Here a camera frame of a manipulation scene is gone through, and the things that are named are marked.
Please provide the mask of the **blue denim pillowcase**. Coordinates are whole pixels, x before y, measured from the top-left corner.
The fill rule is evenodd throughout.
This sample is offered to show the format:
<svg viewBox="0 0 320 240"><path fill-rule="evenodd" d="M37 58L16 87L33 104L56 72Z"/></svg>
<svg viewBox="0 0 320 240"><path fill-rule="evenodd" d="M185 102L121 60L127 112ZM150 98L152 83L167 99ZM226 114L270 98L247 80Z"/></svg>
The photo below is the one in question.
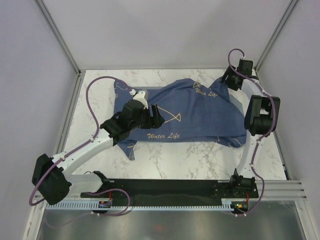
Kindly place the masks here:
<svg viewBox="0 0 320 240"><path fill-rule="evenodd" d="M240 148L246 143L244 114L231 102L228 87L216 79L209 87L191 78L148 89L148 103L156 104L163 125L133 130L118 146L134 160L137 142L215 142Z"/></svg>

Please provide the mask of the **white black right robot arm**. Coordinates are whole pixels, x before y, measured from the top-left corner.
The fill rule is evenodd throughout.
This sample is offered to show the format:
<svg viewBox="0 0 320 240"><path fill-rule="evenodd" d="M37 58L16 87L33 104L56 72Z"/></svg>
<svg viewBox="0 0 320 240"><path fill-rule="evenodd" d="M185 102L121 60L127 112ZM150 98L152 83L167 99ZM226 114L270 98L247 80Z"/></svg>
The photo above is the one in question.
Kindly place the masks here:
<svg viewBox="0 0 320 240"><path fill-rule="evenodd" d="M275 131L281 100L271 96L260 85L257 76L253 76L253 61L239 60L238 67L229 65L221 78L229 89L241 90L249 98L249 104L244 116L246 143L234 176L253 180L261 178L255 170L265 139Z"/></svg>

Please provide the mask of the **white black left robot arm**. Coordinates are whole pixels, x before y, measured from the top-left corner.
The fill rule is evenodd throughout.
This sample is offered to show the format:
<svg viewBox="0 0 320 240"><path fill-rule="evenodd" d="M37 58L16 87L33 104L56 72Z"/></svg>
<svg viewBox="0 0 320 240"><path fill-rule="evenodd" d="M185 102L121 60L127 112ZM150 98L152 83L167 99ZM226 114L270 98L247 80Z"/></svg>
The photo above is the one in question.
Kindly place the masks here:
<svg viewBox="0 0 320 240"><path fill-rule="evenodd" d="M131 131L158 129L165 122L158 106L145 107L138 100L130 100L122 111L98 124L96 132L74 148L52 157L43 154L36 160L32 183L49 205L62 201L68 194L96 194L105 197L110 190L106 177L99 171L74 174L74 171L100 152L127 139Z"/></svg>

